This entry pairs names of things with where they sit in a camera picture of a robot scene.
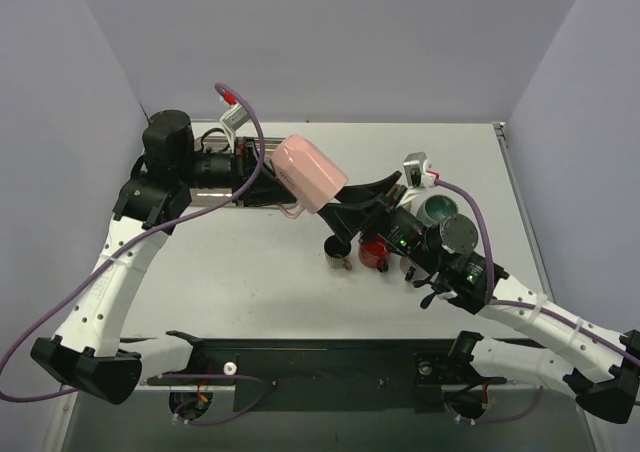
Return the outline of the brown patterned mug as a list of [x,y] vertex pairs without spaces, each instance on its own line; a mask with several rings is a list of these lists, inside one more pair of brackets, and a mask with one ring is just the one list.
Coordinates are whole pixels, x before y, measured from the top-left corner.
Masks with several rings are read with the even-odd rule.
[[332,269],[352,270],[352,264],[349,260],[351,253],[351,244],[341,241],[337,236],[329,236],[324,244],[324,255],[328,266]]

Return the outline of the red mug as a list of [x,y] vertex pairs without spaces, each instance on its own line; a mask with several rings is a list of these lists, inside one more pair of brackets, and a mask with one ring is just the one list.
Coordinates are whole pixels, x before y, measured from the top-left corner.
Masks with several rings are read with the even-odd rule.
[[379,241],[361,242],[358,257],[367,268],[386,273],[389,270],[389,251],[384,243]]

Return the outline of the pink mug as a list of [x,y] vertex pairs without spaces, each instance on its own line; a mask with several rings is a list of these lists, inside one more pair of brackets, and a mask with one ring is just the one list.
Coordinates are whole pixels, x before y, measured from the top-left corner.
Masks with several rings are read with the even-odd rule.
[[282,214],[298,218],[303,211],[315,214],[345,187],[348,176],[312,142],[300,135],[287,137],[270,158],[276,178],[295,198]]

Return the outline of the green mug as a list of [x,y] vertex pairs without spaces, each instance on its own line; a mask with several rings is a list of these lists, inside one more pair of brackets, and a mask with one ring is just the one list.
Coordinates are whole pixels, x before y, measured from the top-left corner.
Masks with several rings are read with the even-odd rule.
[[416,218],[425,225],[433,225],[459,212],[456,202],[445,195],[427,197],[416,211]]

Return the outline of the beige mug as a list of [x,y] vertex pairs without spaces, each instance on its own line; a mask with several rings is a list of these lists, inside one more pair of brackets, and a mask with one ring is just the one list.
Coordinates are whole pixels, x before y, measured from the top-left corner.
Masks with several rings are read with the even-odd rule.
[[398,208],[402,208],[408,212],[412,211],[415,194],[412,190],[408,190],[398,202]]

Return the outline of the lilac mug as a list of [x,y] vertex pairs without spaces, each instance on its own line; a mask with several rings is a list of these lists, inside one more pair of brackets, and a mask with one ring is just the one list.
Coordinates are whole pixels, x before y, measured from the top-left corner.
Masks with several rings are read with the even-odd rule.
[[404,281],[412,283],[421,277],[419,268],[407,257],[402,257],[399,262],[401,272],[404,274]]

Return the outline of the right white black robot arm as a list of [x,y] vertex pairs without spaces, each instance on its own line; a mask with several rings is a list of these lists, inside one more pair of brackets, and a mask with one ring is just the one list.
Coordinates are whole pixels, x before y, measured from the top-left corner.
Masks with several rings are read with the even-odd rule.
[[536,342],[510,345],[479,333],[462,332],[447,355],[449,374],[516,379],[564,393],[586,412],[625,424],[638,406],[639,333],[600,327],[554,303],[519,281],[492,257],[477,203],[455,185],[474,216],[456,206],[414,215],[405,209],[410,189],[393,191],[399,176],[343,187],[319,215],[343,242],[360,236],[424,272],[416,288],[429,286],[423,309],[440,299],[472,315],[498,322]]

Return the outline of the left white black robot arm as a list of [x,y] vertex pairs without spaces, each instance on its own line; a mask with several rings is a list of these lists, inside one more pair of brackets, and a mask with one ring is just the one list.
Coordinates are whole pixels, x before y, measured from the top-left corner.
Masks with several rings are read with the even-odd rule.
[[264,133],[236,137],[247,122],[261,127],[254,112],[231,106],[219,120],[227,144],[209,152],[196,145],[187,113],[165,110],[151,116],[142,134],[143,152],[119,191],[91,275],[72,292],[72,309],[53,336],[37,339],[31,348],[31,358],[52,378],[121,404],[150,376],[172,372],[186,384],[203,377],[206,360],[189,340],[168,334],[129,349],[121,332],[151,262],[176,226],[195,217],[186,211],[192,190],[228,189],[224,204],[292,203],[267,164]]

